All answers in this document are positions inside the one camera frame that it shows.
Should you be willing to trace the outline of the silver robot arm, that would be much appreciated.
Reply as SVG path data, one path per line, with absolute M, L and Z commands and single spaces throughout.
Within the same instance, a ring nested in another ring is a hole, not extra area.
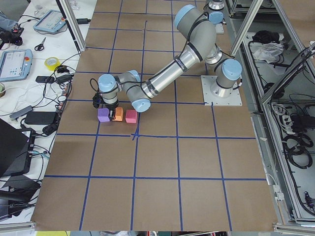
M 223 22 L 223 12 L 224 9 L 223 0 L 208 0 L 205 5 L 205 12 L 207 12 L 208 20 L 214 25 L 220 24 Z
M 93 97 L 93 106 L 101 104 L 109 111 L 109 119 L 116 115 L 119 105 L 118 93 L 124 91 L 134 110 L 142 113 L 151 106 L 151 99 L 174 80 L 187 72 L 195 64 L 204 61 L 213 67 L 216 81 L 212 86 L 216 97 L 228 97 L 236 90 L 236 81 L 242 73 L 241 64 L 235 59 L 228 59 L 216 45 L 217 34 L 214 24 L 205 13 L 188 4 L 175 16 L 174 25 L 186 39 L 183 50 L 163 69 L 146 81 L 141 81 L 136 70 L 113 76 L 103 74 L 98 79 L 98 89 Z

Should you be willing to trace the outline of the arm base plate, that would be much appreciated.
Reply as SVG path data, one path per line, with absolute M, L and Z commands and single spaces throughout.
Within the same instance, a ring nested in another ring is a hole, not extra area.
M 223 24 L 216 24 L 215 25 L 216 34 L 224 34 Z
M 201 84 L 205 106 L 242 106 L 242 100 L 235 82 L 232 88 L 221 88 L 217 76 L 202 75 Z

